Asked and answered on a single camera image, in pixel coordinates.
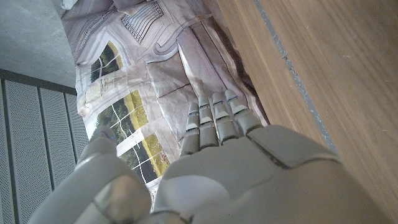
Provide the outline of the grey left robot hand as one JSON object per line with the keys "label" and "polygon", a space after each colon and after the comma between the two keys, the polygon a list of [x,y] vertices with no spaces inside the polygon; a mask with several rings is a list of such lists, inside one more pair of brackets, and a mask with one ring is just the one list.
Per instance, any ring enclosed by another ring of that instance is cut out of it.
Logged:
{"label": "grey left robot hand", "polygon": [[106,126],[31,223],[390,223],[317,142],[263,126],[232,90],[189,107],[182,150],[155,196],[116,154]]}

